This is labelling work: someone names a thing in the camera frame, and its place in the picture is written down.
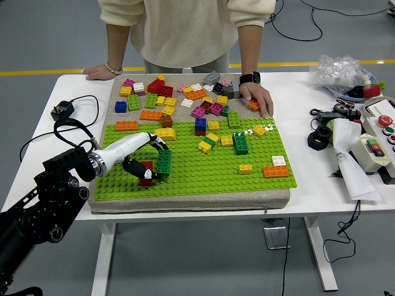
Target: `gray floor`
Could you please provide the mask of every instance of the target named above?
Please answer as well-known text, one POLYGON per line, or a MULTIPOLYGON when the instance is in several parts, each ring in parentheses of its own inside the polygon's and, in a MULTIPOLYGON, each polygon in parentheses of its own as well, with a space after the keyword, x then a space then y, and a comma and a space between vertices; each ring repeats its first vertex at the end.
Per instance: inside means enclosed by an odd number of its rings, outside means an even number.
MULTIPOLYGON (((309 3, 348 14, 387 8, 387 0, 309 3)), ((5 0, 0 6, 0 72, 85 68, 102 63, 106 60, 106 35, 99 13, 95 0, 5 0)), ((311 9, 300 1, 286 0, 275 25, 294 38, 315 38, 319 32, 313 27, 310 14, 311 9)), ((395 17, 386 12, 346 17, 316 10, 314 17, 323 30, 323 38, 311 43, 286 39, 268 24, 260 61, 310 62, 322 54, 349 54, 360 60, 395 58, 395 17)), ((237 45, 231 51, 231 63, 239 63, 237 45)), ((129 47, 124 66, 142 65, 142 59, 129 47)), ((386 81, 384 95, 395 97, 395 64, 364 68, 378 80, 386 81)), ((32 136, 59 76, 0 76, 0 121, 4 127, 0 133, 0 205, 18 170, 19 149, 32 136)), ((327 218, 322 226, 324 238, 335 238, 337 222, 348 218, 327 218)), ((261 220, 122 224, 117 229, 107 294, 280 295, 285 253, 267 250, 262 234, 267 225, 261 220)), ((360 216, 349 230, 357 242, 357 255, 333 264, 339 286, 335 295, 395 292, 394 225, 393 214, 360 216)), ((45 295, 90 295, 99 241, 95 225, 75 223, 60 244, 35 248, 16 275, 10 292, 36 285, 45 295)), ((300 218, 291 219, 290 243, 285 295, 323 295, 300 218)), ((338 244, 329 244, 327 250, 331 259, 352 251, 350 245, 338 244)))

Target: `white robotic forearm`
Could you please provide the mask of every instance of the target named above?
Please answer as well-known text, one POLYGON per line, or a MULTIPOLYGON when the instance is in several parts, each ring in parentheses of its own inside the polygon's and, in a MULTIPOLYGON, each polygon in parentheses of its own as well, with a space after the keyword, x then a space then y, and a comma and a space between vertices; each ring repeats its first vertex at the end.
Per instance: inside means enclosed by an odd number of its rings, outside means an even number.
POLYGON ((103 150, 92 151, 89 159, 94 166, 96 176, 108 174, 115 163, 122 163, 125 157, 128 157, 146 144, 150 144, 157 150, 168 150, 165 142, 157 135, 138 133, 125 136, 103 150))

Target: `black watch strap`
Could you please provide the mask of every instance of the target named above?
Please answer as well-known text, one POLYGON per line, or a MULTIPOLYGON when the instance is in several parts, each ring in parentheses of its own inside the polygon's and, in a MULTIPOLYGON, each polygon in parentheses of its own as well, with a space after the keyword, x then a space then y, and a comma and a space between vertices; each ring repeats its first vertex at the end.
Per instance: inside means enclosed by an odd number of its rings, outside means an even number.
POLYGON ((241 75, 239 79, 240 84, 253 82, 260 84, 260 74, 259 72, 252 72, 250 74, 241 75))

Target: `cream sweater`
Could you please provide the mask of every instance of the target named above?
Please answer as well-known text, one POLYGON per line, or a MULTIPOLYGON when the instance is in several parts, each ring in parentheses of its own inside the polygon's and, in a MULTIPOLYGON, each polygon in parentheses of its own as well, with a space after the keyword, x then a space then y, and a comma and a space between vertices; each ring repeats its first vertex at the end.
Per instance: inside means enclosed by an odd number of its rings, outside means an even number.
POLYGON ((237 28, 263 27, 275 0, 99 0, 106 23, 131 26, 130 41, 152 64, 204 65, 228 52, 237 28))

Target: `table top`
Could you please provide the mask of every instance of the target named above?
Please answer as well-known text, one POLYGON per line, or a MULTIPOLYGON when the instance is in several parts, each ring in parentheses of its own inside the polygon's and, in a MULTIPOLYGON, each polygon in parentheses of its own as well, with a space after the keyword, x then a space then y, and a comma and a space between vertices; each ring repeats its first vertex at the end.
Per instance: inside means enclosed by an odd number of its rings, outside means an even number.
MULTIPOLYGON (((261 81, 262 86, 270 91, 274 101, 274 119, 297 181, 297 188, 290 189, 291 198, 286 207, 267 211, 93 215, 88 204, 85 204, 78 214, 77 220, 121 222, 125 220, 144 221, 150 219, 152 221, 240 216, 248 218, 264 214, 317 216, 352 212, 356 202, 351 200, 344 181, 329 177, 338 169, 333 148, 328 146, 324 150, 315 151, 307 146, 307 137, 312 132, 310 109, 331 110, 336 104, 333 95, 325 88, 311 83, 307 72, 261 73, 261 81)), ((92 94, 98 98, 100 109, 97 122, 90 126, 89 130, 100 140, 113 83, 113 80, 86 81, 84 75, 60 77, 33 136, 53 130, 54 121, 50 113, 54 105, 60 101, 69 101, 75 97, 92 94)), ((96 101, 94 99, 77 100, 73 104, 75 106, 73 118, 84 124, 94 120, 96 115, 96 101)), ((86 135, 81 131, 69 131, 63 135, 73 142, 80 142, 86 138, 86 135)), ((43 161, 69 148, 68 144, 58 140, 54 135, 45 136, 30 143, 2 211, 13 206, 16 201, 19 201, 36 186, 33 178, 44 170, 43 161)), ((71 171, 71 173, 78 176, 75 171, 71 171)), ((362 201, 361 211, 375 213, 394 211, 395 185, 383 184, 378 174, 369 176, 369 179, 383 200, 380 202, 362 201)), ((83 181, 81 181, 81 185, 88 187, 88 184, 83 181)))

